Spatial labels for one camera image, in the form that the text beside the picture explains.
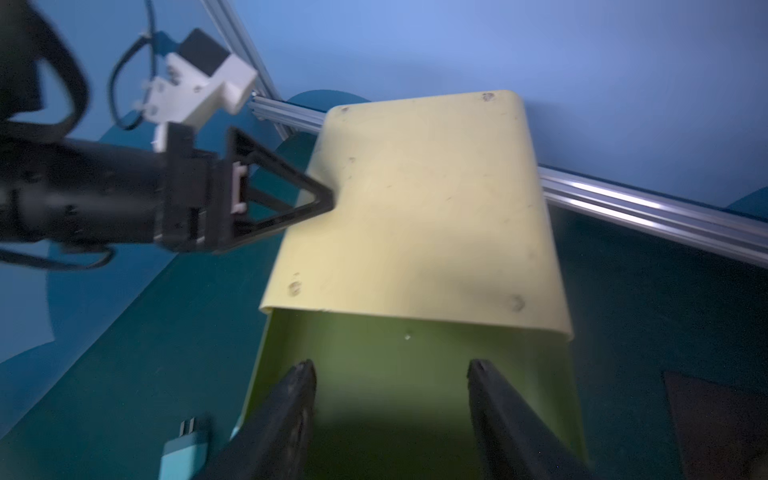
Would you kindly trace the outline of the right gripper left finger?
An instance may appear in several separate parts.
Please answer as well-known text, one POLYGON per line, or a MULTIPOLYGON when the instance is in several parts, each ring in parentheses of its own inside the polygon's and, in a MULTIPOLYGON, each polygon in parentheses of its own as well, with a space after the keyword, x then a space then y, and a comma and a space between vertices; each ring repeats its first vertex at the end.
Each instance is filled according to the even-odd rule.
POLYGON ((270 390, 239 432, 196 479, 302 479, 308 459, 317 377, 304 360, 270 390))

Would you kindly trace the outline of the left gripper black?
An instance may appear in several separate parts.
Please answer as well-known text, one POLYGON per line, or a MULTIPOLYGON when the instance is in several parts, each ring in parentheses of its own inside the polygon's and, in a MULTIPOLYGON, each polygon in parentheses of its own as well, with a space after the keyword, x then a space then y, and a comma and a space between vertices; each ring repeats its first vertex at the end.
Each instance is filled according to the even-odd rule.
MULTIPOLYGON (((254 220, 231 215, 226 251, 276 235, 332 211, 334 192, 262 144, 231 127, 226 158, 234 169, 256 166, 311 196, 290 206, 247 180, 235 194, 274 212, 254 220)), ((65 139, 55 144, 1 143, 1 239, 50 240, 73 249, 151 244, 169 250, 196 248, 204 231, 200 214, 213 203, 221 165, 216 154, 195 147, 192 128, 171 124, 168 145, 156 153, 131 147, 65 139)))

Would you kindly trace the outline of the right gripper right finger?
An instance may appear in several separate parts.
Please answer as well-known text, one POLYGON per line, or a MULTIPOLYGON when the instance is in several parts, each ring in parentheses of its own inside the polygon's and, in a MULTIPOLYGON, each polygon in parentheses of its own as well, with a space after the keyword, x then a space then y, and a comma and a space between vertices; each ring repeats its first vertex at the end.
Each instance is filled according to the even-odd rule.
POLYGON ((471 421, 486 479, 594 477, 492 362, 471 360, 467 380, 471 421))

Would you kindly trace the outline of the teal plug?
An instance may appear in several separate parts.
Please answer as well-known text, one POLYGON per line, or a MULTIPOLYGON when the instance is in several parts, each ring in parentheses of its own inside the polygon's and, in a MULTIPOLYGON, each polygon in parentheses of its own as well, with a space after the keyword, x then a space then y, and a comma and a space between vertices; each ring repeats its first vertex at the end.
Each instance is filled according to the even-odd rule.
POLYGON ((179 435, 165 443, 160 460, 159 480, 190 480, 205 465, 210 432, 205 421, 184 420, 179 435))

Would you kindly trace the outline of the green drawer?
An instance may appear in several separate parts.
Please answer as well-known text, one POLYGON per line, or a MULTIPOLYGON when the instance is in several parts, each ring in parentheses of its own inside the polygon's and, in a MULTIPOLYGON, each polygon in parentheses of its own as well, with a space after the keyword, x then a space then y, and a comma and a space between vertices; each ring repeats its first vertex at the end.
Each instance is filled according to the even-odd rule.
POLYGON ((315 366, 309 479, 480 479, 467 382, 488 360, 579 459, 587 458, 566 335, 472 323, 276 309, 243 407, 295 364, 315 366))

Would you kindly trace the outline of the yellow-green drawer cabinet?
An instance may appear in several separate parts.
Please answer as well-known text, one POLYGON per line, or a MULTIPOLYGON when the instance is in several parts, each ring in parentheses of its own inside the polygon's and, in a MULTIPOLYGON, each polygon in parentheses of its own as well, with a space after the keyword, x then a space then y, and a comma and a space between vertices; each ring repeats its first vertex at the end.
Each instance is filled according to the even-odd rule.
POLYGON ((307 171, 335 206, 285 232, 262 311, 572 334, 516 93, 337 106, 307 171))

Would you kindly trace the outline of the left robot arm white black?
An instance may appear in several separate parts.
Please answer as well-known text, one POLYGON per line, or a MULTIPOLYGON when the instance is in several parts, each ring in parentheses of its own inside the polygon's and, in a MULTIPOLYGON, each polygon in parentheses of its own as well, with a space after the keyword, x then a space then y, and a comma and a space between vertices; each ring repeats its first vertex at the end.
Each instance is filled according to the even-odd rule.
POLYGON ((176 253, 225 252, 330 212, 333 191, 242 130, 218 156, 195 146, 218 111, 239 112, 257 71, 201 30, 168 53, 137 122, 150 150, 74 140, 89 86, 73 54, 26 1, 1 5, 1 259, 66 271, 69 264, 12 250, 50 240, 108 264, 119 244, 176 253))

